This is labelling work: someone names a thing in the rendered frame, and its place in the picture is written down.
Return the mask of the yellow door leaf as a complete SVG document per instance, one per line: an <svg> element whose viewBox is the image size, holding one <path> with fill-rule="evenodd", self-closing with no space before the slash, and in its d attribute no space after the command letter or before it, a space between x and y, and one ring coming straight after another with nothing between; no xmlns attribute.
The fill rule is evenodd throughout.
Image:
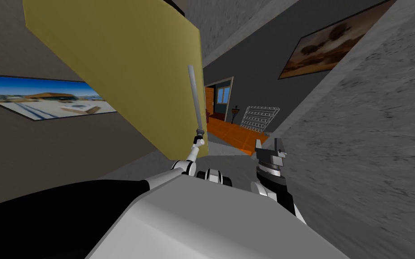
<svg viewBox="0 0 415 259"><path fill-rule="evenodd" d="M197 27L164 0L23 0L27 28L170 160L184 160L203 100Z"/></svg>

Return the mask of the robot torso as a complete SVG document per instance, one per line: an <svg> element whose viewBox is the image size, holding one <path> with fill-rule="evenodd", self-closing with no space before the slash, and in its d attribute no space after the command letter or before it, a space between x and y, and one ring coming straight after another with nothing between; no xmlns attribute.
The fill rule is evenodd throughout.
<svg viewBox="0 0 415 259"><path fill-rule="evenodd" d="M148 181L86 259L349 259L267 196L180 170Z"/></svg>

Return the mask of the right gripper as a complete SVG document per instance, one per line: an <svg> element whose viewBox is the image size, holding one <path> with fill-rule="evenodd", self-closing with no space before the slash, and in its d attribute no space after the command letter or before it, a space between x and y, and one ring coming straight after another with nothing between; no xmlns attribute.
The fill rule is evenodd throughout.
<svg viewBox="0 0 415 259"><path fill-rule="evenodd" d="M275 150L263 149L260 139L255 140L255 153L260 165L279 169L284 166L285 151L281 138L274 138Z"/></svg>

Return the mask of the grey bar door handle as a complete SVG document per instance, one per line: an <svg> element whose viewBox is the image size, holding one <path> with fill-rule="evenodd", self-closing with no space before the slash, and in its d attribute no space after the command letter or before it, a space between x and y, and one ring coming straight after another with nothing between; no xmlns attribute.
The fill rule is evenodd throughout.
<svg viewBox="0 0 415 259"><path fill-rule="evenodd" d="M191 64L188 65L188 74L189 74L189 80L190 80L190 87L192 90L195 115L197 119L197 129L203 130L195 73L194 73L194 68Z"/></svg>

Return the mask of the blue sky landscape picture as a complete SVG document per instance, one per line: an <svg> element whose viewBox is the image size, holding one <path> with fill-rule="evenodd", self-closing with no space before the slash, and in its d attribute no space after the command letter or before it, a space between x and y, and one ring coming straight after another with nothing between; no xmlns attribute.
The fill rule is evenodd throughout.
<svg viewBox="0 0 415 259"><path fill-rule="evenodd" d="M86 82L0 76L0 107L31 121L115 113Z"/></svg>

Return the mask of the brown landscape picture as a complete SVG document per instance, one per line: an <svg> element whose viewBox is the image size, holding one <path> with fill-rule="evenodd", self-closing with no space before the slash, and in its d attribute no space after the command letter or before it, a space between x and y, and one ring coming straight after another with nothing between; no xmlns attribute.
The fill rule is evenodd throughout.
<svg viewBox="0 0 415 259"><path fill-rule="evenodd" d="M278 78L334 69L396 1L384 0L301 37Z"/></svg>

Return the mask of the blue window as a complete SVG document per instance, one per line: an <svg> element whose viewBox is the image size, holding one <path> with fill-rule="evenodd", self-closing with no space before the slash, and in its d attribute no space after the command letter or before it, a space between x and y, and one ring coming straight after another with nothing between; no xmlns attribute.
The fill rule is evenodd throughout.
<svg viewBox="0 0 415 259"><path fill-rule="evenodd" d="M230 89L230 85L217 89L217 104L227 104L229 102Z"/></svg>

